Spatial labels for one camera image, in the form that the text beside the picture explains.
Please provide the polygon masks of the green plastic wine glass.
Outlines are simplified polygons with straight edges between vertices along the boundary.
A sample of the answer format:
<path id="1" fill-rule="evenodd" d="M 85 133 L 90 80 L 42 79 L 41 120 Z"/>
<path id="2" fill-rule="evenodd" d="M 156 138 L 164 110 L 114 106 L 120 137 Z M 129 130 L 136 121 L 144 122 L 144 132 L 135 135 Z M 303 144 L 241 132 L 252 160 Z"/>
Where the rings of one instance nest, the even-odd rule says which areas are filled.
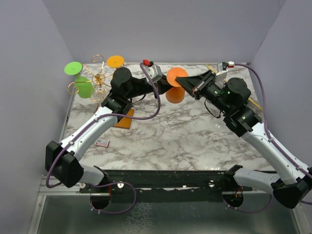
<path id="1" fill-rule="evenodd" d="M 71 95 L 76 95 L 80 98 L 90 98 L 93 85 L 89 79 L 80 75 L 83 65 L 78 61 L 68 63 L 64 67 L 65 74 L 69 76 L 75 76 L 75 81 L 68 85 L 67 91 Z"/>

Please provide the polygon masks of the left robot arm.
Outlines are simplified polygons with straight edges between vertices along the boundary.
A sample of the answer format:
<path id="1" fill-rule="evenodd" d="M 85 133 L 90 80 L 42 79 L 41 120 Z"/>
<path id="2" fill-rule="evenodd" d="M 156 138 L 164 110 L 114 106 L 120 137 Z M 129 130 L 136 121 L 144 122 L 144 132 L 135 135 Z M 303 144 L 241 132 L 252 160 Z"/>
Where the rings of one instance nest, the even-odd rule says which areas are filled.
<path id="1" fill-rule="evenodd" d="M 133 106 L 131 99 L 148 93 L 154 93 L 156 99 L 160 99 L 159 96 L 171 88 L 158 65 L 145 66 L 140 63 L 140 68 L 145 74 L 141 79 L 133 77 L 126 67 L 116 69 L 109 95 L 94 115 L 71 136 L 60 143 L 51 141 L 46 146 L 46 187 L 55 187 L 49 183 L 50 177 L 54 176 L 59 180 L 59 185 L 68 188 L 85 183 L 90 184 L 96 192 L 106 190 L 107 174 L 97 166 L 80 164 L 82 156 L 105 131 L 129 117 L 127 114 Z"/>

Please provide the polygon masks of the yellow plastic wine glass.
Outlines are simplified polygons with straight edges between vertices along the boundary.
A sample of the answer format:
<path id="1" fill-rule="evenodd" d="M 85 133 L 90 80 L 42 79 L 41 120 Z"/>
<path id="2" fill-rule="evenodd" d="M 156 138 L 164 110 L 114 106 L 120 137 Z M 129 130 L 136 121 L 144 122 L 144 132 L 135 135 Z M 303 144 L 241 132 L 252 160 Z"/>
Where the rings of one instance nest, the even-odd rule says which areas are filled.
<path id="1" fill-rule="evenodd" d="M 111 68 L 119 68 L 124 65 L 124 58 L 120 55 L 114 55 L 109 57 L 106 63 Z"/>

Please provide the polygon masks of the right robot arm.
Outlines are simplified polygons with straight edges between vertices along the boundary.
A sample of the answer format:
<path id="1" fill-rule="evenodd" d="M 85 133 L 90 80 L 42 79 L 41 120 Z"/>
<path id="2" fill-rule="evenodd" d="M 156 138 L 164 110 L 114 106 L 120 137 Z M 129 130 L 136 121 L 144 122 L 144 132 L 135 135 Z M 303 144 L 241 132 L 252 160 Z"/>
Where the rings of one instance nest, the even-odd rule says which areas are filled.
<path id="1" fill-rule="evenodd" d="M 252 145 L 276 171 L 268 174 L 235 165 L 225 173 L 225 187 L 230 191 L 240 186 L 251 187 L 273 195 L 289 209 L 295 208 L 312 189 L 312 169 L 266 133 L 261 117 L 247 106 L 251 91 L 246 82 L 230 78 L 220 88 L 212 71 L 175 80 L 194 99 L 205 98 L 220 110 L 226 126 Z"/>

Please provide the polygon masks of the clear wine glass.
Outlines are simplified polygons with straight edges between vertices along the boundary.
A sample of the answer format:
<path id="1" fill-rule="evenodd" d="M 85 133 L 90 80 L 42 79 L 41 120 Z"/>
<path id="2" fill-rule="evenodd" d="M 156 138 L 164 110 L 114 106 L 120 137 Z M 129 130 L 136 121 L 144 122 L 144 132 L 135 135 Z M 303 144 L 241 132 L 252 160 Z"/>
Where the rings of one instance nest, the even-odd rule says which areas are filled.
<path id="1" fill-rule="evenodd" d="M 104 87 L 95 88 L 90 94 L 90 100 L 93 102 L 103 101 L 109 94 L 109 91 Z"/>

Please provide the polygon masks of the orange plastic wine glass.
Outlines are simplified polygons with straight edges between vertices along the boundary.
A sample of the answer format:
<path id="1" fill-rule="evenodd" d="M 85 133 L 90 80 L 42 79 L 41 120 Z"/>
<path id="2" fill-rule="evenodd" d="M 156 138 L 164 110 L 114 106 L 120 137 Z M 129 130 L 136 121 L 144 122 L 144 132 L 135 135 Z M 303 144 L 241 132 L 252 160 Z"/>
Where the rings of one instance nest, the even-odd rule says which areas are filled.
<path id="1" fill-rule="evenodd" d="M 172 86 L 167 92 L 166 92 L 166 99 L 170 103 L 181 103 L 185 96 L 185 90 L 182 88 L 182 86 L 176 81 L 177 77 L 187 77 L 188 73 L 180 68 L 180 67 L 174 67 L 170 69 L 166 75 L 167 82 Z"/>

